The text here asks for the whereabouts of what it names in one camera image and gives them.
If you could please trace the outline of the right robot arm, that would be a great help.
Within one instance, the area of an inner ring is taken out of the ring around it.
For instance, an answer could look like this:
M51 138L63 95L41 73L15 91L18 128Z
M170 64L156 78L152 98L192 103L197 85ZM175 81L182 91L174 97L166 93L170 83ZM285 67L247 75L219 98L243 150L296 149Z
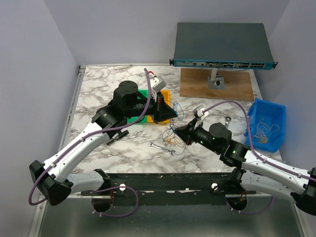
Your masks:
M220 160L242 170L264 176L264 181L245 181L235 176L227 181L228 190L234 194L241 190L259 191L288 198L310 214L316 214L316 169L300 169L254 153L251 148L232 139L232 133L221 123L212 124L208 130L189 123L174 130L187 145L195 142L220 156Z

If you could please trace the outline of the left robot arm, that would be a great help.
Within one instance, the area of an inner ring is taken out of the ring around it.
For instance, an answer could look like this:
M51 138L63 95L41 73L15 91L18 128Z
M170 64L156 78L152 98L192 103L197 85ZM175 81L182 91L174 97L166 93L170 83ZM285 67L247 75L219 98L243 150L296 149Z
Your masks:
M150 80L150 86L145 97L135 82L121 82L108 105L97 110L91 122L72 142L44 162L35 160L30 164L32 181L45 200L54 206L72 193L95 191L104 195L109 191L109 182L103 172L76 176L72 171L102 143L110 141L115 135L122 136L129 126L129 118L151 116L158 123L176 117L161 93L166 82L154 78Z

